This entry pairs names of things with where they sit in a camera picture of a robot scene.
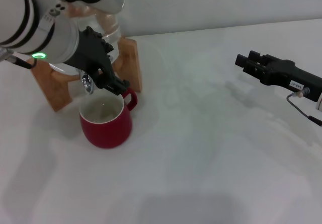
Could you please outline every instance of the mug handle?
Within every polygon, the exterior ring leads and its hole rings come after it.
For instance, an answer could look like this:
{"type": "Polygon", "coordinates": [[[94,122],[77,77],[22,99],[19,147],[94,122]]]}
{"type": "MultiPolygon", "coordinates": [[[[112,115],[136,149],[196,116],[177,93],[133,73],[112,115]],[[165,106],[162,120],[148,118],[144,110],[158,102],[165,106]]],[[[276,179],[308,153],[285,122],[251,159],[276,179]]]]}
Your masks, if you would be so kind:
{"type": "Polygon", "coordinates": [[[123,98],[126,98],[128,95],[131,95],[131,101],[129,104],[127,104],[127,108],[129,111],[132,111],[137,105],[137,95],[131,88],[128,88],[126,92],[122,93],[123,98]]]}

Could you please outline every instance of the white table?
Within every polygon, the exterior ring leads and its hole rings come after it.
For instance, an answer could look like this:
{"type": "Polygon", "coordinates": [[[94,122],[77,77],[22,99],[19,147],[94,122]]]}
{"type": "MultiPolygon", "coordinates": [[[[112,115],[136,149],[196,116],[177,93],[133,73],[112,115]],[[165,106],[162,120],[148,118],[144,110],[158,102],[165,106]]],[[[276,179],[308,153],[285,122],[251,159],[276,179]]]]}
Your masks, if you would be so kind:
{"type": "Polygon", "coordinates": [[[87,142],[79,99],[53,113],[0,65],[1,224],[321,223],[321,128],[234,62],[255,50],[322,76],[322,20],[134,39],[144,90],[113,150],[87,142]]]}

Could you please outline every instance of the sticker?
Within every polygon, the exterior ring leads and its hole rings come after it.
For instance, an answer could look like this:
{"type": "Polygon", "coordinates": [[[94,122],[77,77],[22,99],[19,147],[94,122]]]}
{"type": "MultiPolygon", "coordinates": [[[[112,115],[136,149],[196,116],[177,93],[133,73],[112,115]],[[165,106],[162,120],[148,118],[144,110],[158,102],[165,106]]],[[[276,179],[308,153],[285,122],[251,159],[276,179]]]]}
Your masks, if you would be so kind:
{"type": "Polygon", "coordinates": [[[291,81],[290,86],[294,87],[294,88],[297,88],[299,90],[303,90],[303,88],[304,88],[304,85],[302,85],[302,84],[300,84],[298,82],[295,82],[295,81],[291,81]]]}

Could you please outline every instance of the red mug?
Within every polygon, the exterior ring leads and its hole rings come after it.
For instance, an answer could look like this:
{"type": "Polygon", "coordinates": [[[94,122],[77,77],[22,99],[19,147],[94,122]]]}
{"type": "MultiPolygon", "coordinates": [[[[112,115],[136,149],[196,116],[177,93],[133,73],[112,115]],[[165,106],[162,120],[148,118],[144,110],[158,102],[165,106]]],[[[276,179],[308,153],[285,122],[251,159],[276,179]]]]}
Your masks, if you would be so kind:
{"type": "Polygon", "coordinates": [[[121,145],[132,131],[130,111],[137,105],[137,96],[132,89],[115,96],[107,90],[97,90],[87,96],[79,108],[83,132],[93,145],[114,148],[121,145]],[[124,98],[131,95],[129,104],[124,98]]]}

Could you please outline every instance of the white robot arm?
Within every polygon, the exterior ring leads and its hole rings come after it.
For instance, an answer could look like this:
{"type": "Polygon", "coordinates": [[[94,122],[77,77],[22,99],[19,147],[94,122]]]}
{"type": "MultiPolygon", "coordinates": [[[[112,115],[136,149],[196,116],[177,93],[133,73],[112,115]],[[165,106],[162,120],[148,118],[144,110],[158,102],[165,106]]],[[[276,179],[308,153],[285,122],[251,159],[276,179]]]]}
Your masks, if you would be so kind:
{"type": "Polygon", "coordinates": [[[113,47],[91,28],[78,31],[63,11],[68,3],[78,2],[115,14],[124,0],[0,0],[0,61],[8,60],[24,67],[24,61],[12,56],[18,52],[43,58],[51,64],[65,63],[87,72],[98,88],[118,95],[129,86],[112,70],[107,53],[113,47]]]}

